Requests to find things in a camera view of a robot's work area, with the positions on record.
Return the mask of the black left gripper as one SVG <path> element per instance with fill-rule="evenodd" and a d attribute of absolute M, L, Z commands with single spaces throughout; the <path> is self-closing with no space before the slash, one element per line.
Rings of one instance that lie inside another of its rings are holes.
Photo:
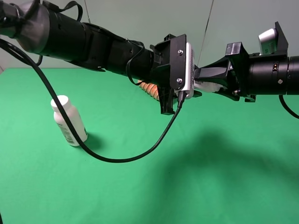
<path fill-rule="evenodd" d="M 174 114 L 174 91 L 183 89 L 186 69 L 186 35 L 168 34 L 163 42 L 150 45 L 153 51 L 153 64 L 150 82 L 157 85 L 161 114 Z M 201 97 L 194 91 L 192 97 Z"/>

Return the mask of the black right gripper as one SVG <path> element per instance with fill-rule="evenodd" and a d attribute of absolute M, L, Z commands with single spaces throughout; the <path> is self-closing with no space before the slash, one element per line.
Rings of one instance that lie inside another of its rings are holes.
<path fill-rule="evenodd" d="M 234 71 L 236 88 L 234 91 L 220 88 L 218 91 L 213 91 L 213 93 L 233 101 L 239 101 L 240 97 L 243 97 L 245 102 L 255 102 L 256 95 L 250 94 L 248 90 L 250 61 L 249 54 L 242 42 L 227 44 L 225 57 L 210 65 L 197 67 L 195 69 L 195 81 L 228 84 L 227 75 L 230 65 Z"/>

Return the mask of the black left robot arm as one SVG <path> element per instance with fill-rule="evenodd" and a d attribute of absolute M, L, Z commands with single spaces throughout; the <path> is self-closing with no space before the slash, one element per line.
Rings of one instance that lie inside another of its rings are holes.
<path fill-rule="evenodd" d="M 180 92 L 200 97 L 194 90 L 194 65 L 185 35 L 167 36 L 152 45 L 120 37 L 100 26 L 64 15 L 46 0 L 16 5 L 1 2 L 0 33 L 15 39 L 28 53 L 64 60 L 93 71 L 110 71 L 157 85 L 162 114 L 173 114 L 172 101 Z"/>

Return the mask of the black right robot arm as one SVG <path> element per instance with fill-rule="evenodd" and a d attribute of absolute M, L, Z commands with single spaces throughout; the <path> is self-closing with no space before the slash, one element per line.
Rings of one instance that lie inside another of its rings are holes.
<path fill-rule="evenodd" d="M 248 54 L 241 42 L 229 43 L 223 58 L 195 69 L 194 88 L 246 102 L 257 95 L 298 95 L 299 58 L 287 51 L 282 43 L 275 53 L 259 56 Z"/>

